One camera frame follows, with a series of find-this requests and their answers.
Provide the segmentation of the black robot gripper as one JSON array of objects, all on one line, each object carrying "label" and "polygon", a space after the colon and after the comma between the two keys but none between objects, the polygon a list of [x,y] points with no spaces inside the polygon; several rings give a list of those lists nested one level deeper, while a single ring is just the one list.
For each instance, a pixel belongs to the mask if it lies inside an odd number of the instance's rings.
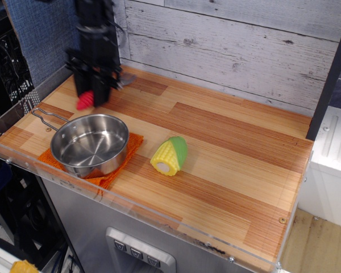
[{"label": "black robot gripper", "polygon": [[105,104],[110,97],[112,83],[120,82],[117,24],[83,26],[76,29],[80,38],[78,49],[66,50],[66,67],[74,72],[77,96],[93,91],[94,106]]}]

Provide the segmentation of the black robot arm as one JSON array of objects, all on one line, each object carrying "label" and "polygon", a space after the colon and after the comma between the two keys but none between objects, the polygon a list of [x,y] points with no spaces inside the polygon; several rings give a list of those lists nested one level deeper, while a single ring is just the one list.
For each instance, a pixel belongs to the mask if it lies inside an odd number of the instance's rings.
[{"label": "black robot arm", "polygon": [[76,109],[98,107],[117,89],[122,71],[113,1],[75,1],[79,49],[68,49],[67,68],[73,72]]}]

